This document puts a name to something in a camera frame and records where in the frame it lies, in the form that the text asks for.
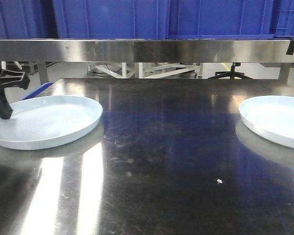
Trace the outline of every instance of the white metal frame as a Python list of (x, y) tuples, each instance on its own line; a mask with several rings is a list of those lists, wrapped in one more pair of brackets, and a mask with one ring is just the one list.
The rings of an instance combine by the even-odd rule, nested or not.
[(87, 70), (88, 72), (91, 72), (94, 67), (94, 69), (105, 72), (106, 74), (115, 78), (131, 78), (138, 71), (136, 65), (134, 65), (134, 67), (131, 67), (127, 63), (109, 63), (109, 65), (121, 68), (121, 74), (118, 74), (117, 72), (108, 69), (106, 65), (98, 65), (98, 63), (88, 63)]
[[(202, 64), (199, 63), (193, 63), (192, 65), (184, 65), (180, 63), (156, 63), (154, 67), (151, 67), (150, 65), (151, 63), (138, 63), (139, 78), (163, 78), (190, 71), (196, 73), (196, 78), (202, 77)], [(167, 69), (176, 68), (181, 69), (167, 71)], [(150, 72), (157, 71), (160, 72), (150, 75)]]
[(193, 63), (185, 65), (180, 63), (135, 63), (134, 66), (129, 66), (127, 63), (109, 63), (109, 65), (121, 68), (121, 74), (110, 70), (106, 65), (98, 65), (98, 63), (89, 63), (88, 72), (97, 69), (115, 78), (131, 78), (133, 75), (139, 78), (164, 78), (184, 72), (194, 71), (196, 78), (202, 77), (202, 64)]

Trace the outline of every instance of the debris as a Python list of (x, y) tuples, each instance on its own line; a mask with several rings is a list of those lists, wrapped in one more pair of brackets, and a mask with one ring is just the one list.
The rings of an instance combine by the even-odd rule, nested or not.
[(134, 159), (132, 159), (132, 158), (129, 158), (126, 160), (126, 163), (129, 163), (129, 164), (132, 164), (133, 162), (134, 162)]

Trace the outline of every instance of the cable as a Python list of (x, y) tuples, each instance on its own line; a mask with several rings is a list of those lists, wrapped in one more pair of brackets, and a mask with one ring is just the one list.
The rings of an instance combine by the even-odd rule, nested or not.
[[(119, 71), (121, 71), (121, 69), (122, 68), (120, 68), (118, 71), (112, 71), (111, 69), (109, 69), (110, 71), (112, 71), (112, 72), (119, 72)], [(103, 77), (103, 78), (105, 78), (105, 77), (111, 77), (110, 75), (106, 75), (106, 76), (104, 76), (104, 75), (102, 75), (102, 74), (107, 74), (106, 72), (94, 72), (94, 73), (89, 73), (89, 72), (87, 72), (87, 75), (89, 75), (89, 76), (98, 76), (98, 77)]]
[(109, 69), (109, 70), (111, 70), (112, 72), (119, 72), (119, 71), (121, 71), (121, 69), (122, 69), (122, 68), (120, 68), (118, 71), (112, 71), (111, 69)]
[(103, 76), (103, 75), (98, 75), (97, 73), (89, 73), (89, 72), (87, 73), (87, 75), (89, 75), (89, 76), (98, 76), (98, 77), (102, 77), (102, 78), (111, 77), (110, 75)]

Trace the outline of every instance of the scratch on table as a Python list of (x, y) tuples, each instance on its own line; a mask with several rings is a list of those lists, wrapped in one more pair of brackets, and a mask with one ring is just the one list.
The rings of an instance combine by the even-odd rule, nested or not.
[(138, 231), (140, 231), (142, 234), (144, 234), (144, 232), (137, 226), (134, 226), (135, 229), (137, 229)]
[(109, 203), (109, 202), (107, 202), (107, 201), (105, 201), (105, 203), (107, 203), (108, 205), (110, 205), (110, 206), (112, 206), (112, 207), (116, 207), (116, 206), (114, 206), (114, 205), (112, 205), (111, 203)]

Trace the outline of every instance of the blue plastic crate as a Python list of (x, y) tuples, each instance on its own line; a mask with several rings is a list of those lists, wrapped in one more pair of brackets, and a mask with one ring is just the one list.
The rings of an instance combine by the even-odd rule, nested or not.
[(52, 0), (0, 0), (0, 39), (55, 37)]
[(165, 39), (170, 0), (53, 0), (58, 34), (77, 39)]
[(294, 0), (275, 0), (271, 24), (275, 37), (294, 38)]
[(171, 0), (169, 38), (268, 39), (273, 0)]

